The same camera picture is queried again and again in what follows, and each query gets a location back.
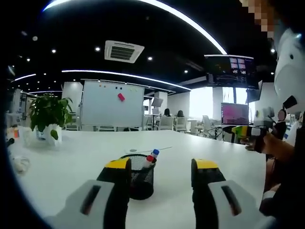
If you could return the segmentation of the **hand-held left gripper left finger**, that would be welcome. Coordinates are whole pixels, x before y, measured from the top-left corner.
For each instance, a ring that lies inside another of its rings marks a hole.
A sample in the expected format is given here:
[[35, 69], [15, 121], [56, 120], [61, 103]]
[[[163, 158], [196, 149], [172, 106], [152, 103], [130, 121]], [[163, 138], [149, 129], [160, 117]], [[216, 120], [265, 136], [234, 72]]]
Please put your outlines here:
[[96, 180], [73, 191], [63, 209], [45, 220], [53, 229], [123, 229], [130, 181], [130, 158], [110, 161]]

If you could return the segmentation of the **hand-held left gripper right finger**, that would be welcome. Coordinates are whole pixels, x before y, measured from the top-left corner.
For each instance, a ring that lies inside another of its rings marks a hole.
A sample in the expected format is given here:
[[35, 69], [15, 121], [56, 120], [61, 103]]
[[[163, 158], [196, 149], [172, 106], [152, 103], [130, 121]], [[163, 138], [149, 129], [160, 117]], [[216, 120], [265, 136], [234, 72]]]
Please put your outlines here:
[[272, 229], [274, 217], [265, 216], [253, 196], [232, 180], [218, 165], [192, 159], [193, 208], [198, 229]]

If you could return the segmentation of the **person's right hand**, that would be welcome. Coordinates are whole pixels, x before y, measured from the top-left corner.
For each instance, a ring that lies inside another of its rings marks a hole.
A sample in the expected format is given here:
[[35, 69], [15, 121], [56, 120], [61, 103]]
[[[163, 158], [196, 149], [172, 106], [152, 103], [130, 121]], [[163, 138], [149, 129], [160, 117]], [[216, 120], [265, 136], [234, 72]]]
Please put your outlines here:
[[279, 150], [284, 143], [270, 132], [267, 132], [264, 136], [260, 135], [247, 140], [245, 145], [246, 150], [273, 156], [276, 156], [277, 153], [279, 153]]

